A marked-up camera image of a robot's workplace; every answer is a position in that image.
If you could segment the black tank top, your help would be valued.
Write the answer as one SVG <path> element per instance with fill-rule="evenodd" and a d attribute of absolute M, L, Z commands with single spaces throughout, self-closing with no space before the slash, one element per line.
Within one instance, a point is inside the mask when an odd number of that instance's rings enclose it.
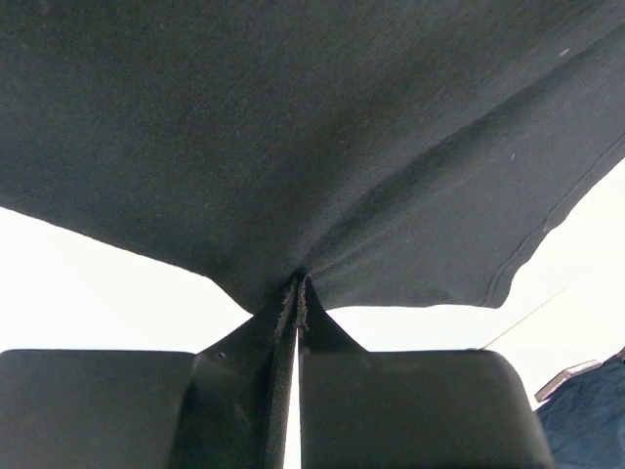
<path fill-rule="evenodd" d="M 620 1 L 5 1 L 1 203 L 258 311 L 497 308 L 624 156 Z"/>

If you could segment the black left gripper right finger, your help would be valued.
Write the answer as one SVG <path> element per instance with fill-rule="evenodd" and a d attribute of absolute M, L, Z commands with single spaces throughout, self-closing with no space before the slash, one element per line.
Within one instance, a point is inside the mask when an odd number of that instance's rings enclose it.
<path fill-rule="evenodd" d="M 296 324 L 306 468 L 551 468 L 521 379 L 484 350 L 370 352 L 308 277 Z"/>

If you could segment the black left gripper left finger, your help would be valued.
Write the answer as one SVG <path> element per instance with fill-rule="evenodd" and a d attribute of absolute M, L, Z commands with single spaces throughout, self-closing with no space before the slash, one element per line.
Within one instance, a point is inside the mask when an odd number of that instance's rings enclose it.
<path fill-rule="evenodd" d="M 279 468 L 299 282 L 204 351 L 9 350 L 5 468 Z"/>

